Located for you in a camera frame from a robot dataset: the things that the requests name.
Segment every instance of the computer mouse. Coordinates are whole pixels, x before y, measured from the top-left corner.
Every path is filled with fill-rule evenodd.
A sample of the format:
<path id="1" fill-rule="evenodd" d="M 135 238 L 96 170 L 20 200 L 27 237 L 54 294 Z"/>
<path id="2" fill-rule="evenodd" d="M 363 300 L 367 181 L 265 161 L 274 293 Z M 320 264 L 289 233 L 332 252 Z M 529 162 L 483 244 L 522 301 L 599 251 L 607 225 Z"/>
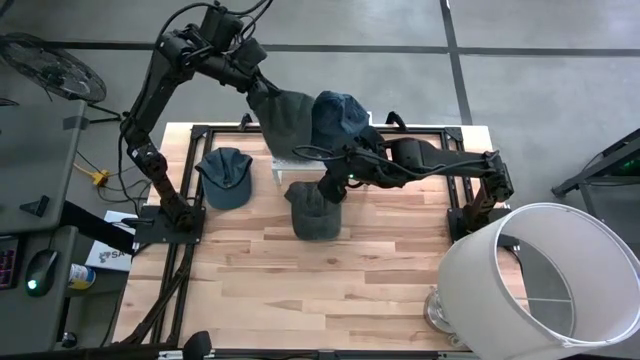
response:
<path id="1" fill-rule="evenodd" d="M 46 295 L 55 281 L 58 252 L 50 249 L 40 250 L 29 261 L 25 274 L 25 285 L 29 296 Z"/>

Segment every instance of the lamp base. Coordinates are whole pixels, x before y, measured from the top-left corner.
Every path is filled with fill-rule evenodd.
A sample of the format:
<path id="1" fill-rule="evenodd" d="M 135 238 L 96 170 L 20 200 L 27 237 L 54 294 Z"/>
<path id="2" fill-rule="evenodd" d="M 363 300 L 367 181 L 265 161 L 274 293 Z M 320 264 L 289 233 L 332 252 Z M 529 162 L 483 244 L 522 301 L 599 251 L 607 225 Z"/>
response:
<path id="1" fill-rule="evenodd" d="M 444 311 L 440 305 L 438 289 L 431 291 L 424 302 L 424 319 L 433 329 L 445 334 L 454 334 L 455 331 L 444 316 Z"/>

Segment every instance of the gray floor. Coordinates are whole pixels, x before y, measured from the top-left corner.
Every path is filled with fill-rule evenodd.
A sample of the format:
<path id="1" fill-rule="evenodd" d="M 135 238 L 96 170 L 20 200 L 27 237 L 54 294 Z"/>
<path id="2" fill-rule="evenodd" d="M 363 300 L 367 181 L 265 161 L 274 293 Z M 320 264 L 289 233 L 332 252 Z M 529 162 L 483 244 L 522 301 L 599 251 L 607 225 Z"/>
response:
<path id="1" fill-rule="evenodd" d="M 22 0 L 0 20 L 0 32 L 25 31 L 51 40 L 152 41 L 165 19 L 190 0 Z M 253 0 L 227 0 L 246 8 Z M 640 3 L 633 0 L 450 0 L 458 45 L 513 48 L 638 48 Z M 191 11 L 175 22 L 199 22 Z M 268 44 L 446 46 L 438 0 L 276 0 L 258 24 Z M 140 90 L 149 52 L 72 51 L 104 79 L 104 106 L 127 110 Z M 549 189 L 578 172 L 593 156 L 640 125 L 640 57 L 462 56 L 462 73 L 476 125 L 488 125 L 513 178 L 513 207 L 557 201 Z M 283 88 L 317 95 L 348 92 L 384 121 L 398 111 L 408 123 L 460 124 L 448 55 L 375 53 L 270 53 L 263 72 Z M 0 97 L 20 103 L 48 101 L 34 84 L 0 66 Z M 153 133 L 159 142 L 168 121 L 239 121 L 248 110 L 234 90 L 200 76 L 179 88 Z M 115 170 L 117 127 L 89 128 L 81 151 L 100 167 Z M 140 179 L 137 171 L 125 181 Z M 109 194 L 113 198 L 119 194 Z M 602 189 L 603 217 L 625 241 L 638 247 L 637 225 L 623 216 L 635 210 L 636 189 Z M 129 205 L 100 201 L 90 182 L 74 174 L 69 198 L 104 215 Z M 564 202 L 583 208 L 576 194 Z M 524 253 L 525 268 L 540 264 Z M 547 270 L 526 272 L 530 294 L 561 296 Z M 85 299 L 73 321 L 81 345 L 100 343 L 118 293 Z M 541 310 L 555 318 L 557 309 Z M 566 324 L 559 319 L 558 326 Z M 598 353 L 640 358 L 640 336 Z"/>

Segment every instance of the fan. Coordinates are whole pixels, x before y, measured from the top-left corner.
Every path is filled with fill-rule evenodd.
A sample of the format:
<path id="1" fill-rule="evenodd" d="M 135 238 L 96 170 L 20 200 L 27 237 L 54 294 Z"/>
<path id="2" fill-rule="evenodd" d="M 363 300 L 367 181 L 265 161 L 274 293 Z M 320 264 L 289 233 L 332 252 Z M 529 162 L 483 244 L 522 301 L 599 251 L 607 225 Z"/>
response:
<path id="1" fill-rule="evenodd" d="M 93 123 L 121 120 L 117 112 L 96 105 L 107 97 L 107 87 L 100 76 L 68 52 L 43 47 L 45 43 L 33 35 L 9 33 L 0 37 L 0 56 L 20 74 L 44 88 L 47 94 L 52 92 L 67 100 L 84 100 L 89 107 L 116 116 Z"/>

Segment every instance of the baseball cap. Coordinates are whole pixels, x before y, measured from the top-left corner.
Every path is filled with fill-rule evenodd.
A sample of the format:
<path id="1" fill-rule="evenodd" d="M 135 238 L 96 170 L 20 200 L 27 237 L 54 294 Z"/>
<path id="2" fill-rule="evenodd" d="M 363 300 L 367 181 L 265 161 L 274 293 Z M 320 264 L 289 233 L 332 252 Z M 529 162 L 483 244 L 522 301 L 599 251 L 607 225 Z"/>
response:
<path id="1" fill-rule="evenodd" d="M 297 159 L 293 148 L 311 144 L 313 101 L 307 94 L 283 90 L 276 96 L 250 102 L 271 155 Z"/>
<path id="2" fill-rule="evenodd" d="M 284 195 L 291 203 L 293 232 L 300 240 L 331 240 L 342 226 L 342 206 L 326 200 L 317 182 L 297 181 Z"/>
<path id="3" fill-rule="evenodd" d="M 341 138 L 353 136 L 369 125 L 369 113 L 349 94 L 323 91 L 311 110 L 311 144 L 332 149 Z"/>
<path id="4" fill-rule="evenodd" d="M 207 202 L 220 210 L 237 209 L 251 198 L 253 158 L 235 148 L 218 148 L 207 154 L 195 169 L 202 174 Z"/>

